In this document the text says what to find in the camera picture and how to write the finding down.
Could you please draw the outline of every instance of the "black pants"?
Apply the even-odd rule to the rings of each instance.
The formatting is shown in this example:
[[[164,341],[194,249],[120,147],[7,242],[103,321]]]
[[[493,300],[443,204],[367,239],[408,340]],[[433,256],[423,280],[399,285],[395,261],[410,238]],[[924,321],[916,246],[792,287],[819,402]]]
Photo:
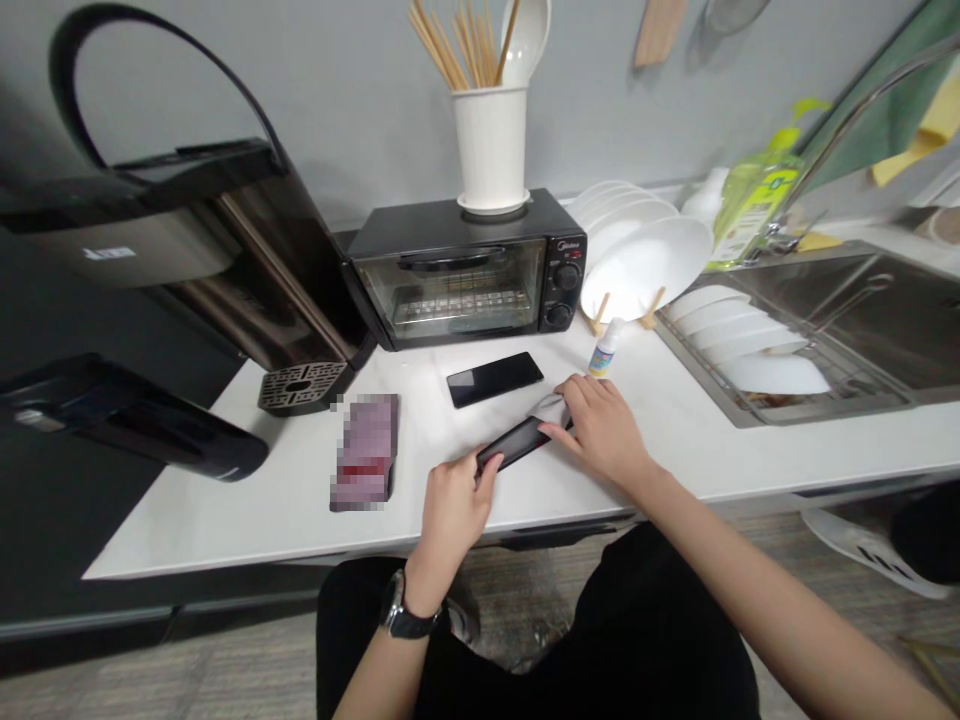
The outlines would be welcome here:
[[[383,589],[403,565],[336,567],[317,607],[317,714],[329,718],[377,627]],[[414,717],[759,718],[756,678],[737,630],[651,524],[603,551],[573,625],[528,674],[513,675],[434,631]]]

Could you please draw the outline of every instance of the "white countertop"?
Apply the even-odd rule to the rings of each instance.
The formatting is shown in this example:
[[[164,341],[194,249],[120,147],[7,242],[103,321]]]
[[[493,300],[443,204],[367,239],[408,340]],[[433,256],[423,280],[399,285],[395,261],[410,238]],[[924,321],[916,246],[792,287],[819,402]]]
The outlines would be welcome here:
[[[960,275],[960,252],[888,228],[833,229]],[[257,409],[263,371],[248,361],[212,411],[269,441],[253,475],[221,483],[167,468],[84,578],[135,578],[408,544],[420,532],[427,472],[494,439],[544,394],[584,372],[596,339],[578,317],[566,333],[400,353],[377,349],[350,387],[401,396],[393,497],[381,511],[332,513],[344,407],[279,420]],[[529,352],[546,380],[462,410],[446,377]],[[653,332],[632,324],[610,379],[629,402],[650,453],[697,497],[723,501],[960,467],[960,403],[791,427],[735,428]],[[550,443],[497,480],[488,531],[616,513],[601,490]]]

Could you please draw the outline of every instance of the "stainless steel sink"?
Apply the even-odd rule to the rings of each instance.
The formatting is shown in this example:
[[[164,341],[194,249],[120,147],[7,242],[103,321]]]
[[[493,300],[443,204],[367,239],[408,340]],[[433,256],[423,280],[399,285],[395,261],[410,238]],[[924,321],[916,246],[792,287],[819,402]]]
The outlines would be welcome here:
[[[960,280],[859,241],[705,273],[811,343],[822,395],[743,393],[658,312],[657,332],[737,427],[790,425],[960,400]]]

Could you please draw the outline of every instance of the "appliance handle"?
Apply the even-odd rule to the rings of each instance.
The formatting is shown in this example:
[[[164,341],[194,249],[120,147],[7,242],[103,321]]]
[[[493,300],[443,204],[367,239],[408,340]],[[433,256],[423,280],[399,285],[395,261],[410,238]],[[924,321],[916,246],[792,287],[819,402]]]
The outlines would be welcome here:
[[[257,120],[260,121],[260,126],[267,134],[270,145],[273,147],[273,160],[277,168],[283,173],[287,171],[286,154],[280,145],[280,140],[277,138],[273,125],[267,119],[266,113],[264,113],[260,103],[257,102],[250,90],[247,89],[247,86],[230,68],[224,65],[220,58],[204,45],[201,45],[193,36],[163,18],[146,10],[117,3],[95,3],[73,11],[60,23],[53,36],[53,41],[50,43],[50,89],[53,91],[57,109],[60,111],[60,117],[74,142],[80,146],[94,165],[104,169],[108,167],[96,145],[94,145],[90,133],[87,132],[86,123],[84,123],[83,116],[80,113],[80,104],[77,102],[77,88],[74,83],[77,55],[81,46],[95,30],[104,25],[122,21],[141,22],[166,30],[192,45],[220,68],[223,74],[234,84],[234,87],[240,91],[240,94],[243,95],[243,98],[256,114]]]
[[[397,260],[397,267],[401,270],[413,272],[443,272],[470,270],[471,268],[486,265],[493,258],[507,252],[502,245],[485,247],[481,250],[467,250],[464,254],[451,253],[444,250],[437,253],[418,253],[416,255],[401,255]]]

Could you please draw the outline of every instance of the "oven handle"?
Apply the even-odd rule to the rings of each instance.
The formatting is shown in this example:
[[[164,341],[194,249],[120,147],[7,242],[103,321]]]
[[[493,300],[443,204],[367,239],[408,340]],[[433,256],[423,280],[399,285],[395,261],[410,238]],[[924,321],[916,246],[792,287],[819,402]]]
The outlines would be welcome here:
[[[505,247],[496,245],[479,250],[467,250],[463,255],[459,255],[456,252],[451,253],[449,250],[435,253],[419,253],[417,255],[401,255],[397,260],[397,266],[401,270],[410,270],[412,272],[470,270],[471,268],[486,265],[493,258],[499,257],[506,252],[507,249]]]

